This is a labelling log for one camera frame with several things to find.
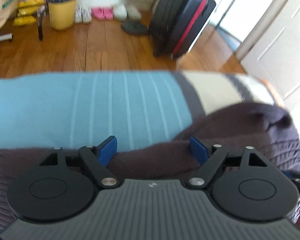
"white sneaker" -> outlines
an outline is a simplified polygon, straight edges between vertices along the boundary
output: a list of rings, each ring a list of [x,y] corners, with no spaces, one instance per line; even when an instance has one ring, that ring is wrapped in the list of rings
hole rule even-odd
[[[127,5],[126,6],[128,17],[132,21],[140,21],[141,20],[141,13],[134,5]]]
[[[113,8],[113,17],[118,21],[125,21],[127,19],[127,10],[123,4],[119,4]]]
[[[80,6],[75,7],[74,23],[82,23],[82,11]]]
[[[91,8],[88,6],[83,6],[82,8],[82,22],[83,23],[90,23],[92,22],[92,17],[91,17]]]

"gray ribbed surface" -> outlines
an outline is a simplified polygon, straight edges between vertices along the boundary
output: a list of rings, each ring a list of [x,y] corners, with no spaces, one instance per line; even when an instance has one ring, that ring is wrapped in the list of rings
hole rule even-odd
[[[179,180],[125,180],[102,191],[88,210],[50,225],[17,220],[5,240],[176,240],[300,239],[288,220],[242,223],[218,211],[202,191],[185,189]]]

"logo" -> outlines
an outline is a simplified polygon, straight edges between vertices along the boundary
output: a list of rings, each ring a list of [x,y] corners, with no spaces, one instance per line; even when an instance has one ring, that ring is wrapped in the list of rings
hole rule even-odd
[[[14,0],[8,0],[2,5],[2,9],[6,8],[10,3],[12,3]]]
[[[149,187],[156,187],[158,184],[152,182],[152,183],[150,183],[150,184],[148,184],[148,185],[149,185]]]

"wooden floor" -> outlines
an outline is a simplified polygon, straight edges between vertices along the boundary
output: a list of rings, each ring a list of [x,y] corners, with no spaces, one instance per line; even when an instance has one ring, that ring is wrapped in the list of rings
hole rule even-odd
[[[151,15],[144,14],[148,24]],[[99,70],[204,70],[243,72],[232,51],[214,28],[208,25],[190,53],[177,61],[169,56],[154,58],[151,38],[124,33],[117,21],[93,20],[65,31],[53,30],[46,17],[44,41],[38,40],[37,25],[12,27],[13,41],[0,42],[0,78],[48,71]]]

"black suitcase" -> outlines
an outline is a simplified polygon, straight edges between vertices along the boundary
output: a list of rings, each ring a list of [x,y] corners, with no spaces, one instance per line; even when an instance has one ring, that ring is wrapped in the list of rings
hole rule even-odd
[[[186,53],[215,6],[214,0],[160,0],[149,25],[154,56]]]

